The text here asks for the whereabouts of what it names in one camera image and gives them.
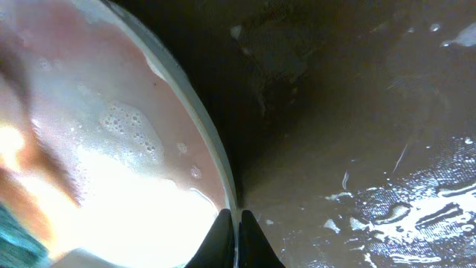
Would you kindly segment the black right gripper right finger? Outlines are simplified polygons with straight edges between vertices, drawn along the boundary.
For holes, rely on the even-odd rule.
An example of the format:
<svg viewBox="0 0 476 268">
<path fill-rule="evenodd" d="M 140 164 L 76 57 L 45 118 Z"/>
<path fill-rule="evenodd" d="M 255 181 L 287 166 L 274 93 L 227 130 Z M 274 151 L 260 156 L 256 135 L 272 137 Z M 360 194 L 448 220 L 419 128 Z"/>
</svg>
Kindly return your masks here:
<svg viewBox="0 0 476 268">
<path fill-rule="evenodd" d="M 249 210 L 242 212 L 238 242 L 239 268 L 284 268 Z"/>
</svg>

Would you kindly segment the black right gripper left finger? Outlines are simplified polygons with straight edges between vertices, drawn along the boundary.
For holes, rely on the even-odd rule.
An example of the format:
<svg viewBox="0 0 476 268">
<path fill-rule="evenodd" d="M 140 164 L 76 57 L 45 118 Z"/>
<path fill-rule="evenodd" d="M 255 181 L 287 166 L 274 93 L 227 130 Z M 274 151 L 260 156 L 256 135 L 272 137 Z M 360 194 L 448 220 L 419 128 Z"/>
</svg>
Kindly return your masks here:
<svg viewBox="0 0 476 268">
<path fill-rule="evenodd" d="M 185 268 L 233 268 L 234 226 L 229 209 L 222 209 L 196 254 Z"/>
</svg>

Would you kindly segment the light green stained plate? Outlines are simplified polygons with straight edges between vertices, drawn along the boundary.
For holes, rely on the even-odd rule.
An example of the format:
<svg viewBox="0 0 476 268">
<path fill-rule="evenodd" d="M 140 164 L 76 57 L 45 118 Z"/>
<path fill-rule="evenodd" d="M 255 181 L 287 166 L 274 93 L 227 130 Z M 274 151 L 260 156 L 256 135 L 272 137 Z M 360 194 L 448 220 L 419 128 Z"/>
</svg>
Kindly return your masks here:
<svg viewBox="0 0 476 268">
<path fill-rule="evenodd" d="M 1 2 L 1 123 L 32 130 L 80 205 L 58 261 L 1 204 L 3 267 L 185 267 L 236 197 L 218 133 L 160 39 L 111 1 Z"/>
</svg>

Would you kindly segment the green and yellow sponge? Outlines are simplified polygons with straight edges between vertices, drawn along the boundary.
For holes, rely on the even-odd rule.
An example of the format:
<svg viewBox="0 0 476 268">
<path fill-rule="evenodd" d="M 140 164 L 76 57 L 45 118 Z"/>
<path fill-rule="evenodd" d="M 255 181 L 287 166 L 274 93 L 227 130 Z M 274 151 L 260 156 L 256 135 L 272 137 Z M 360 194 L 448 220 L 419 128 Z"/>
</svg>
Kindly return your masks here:
<svg viewBox="0 0 476 268">
<path fill-rule="evenodd" d="M 58 261 L 80 246 L 80 205 L 34 131 L 1 123 L 1 204 Z"/>
</svg>

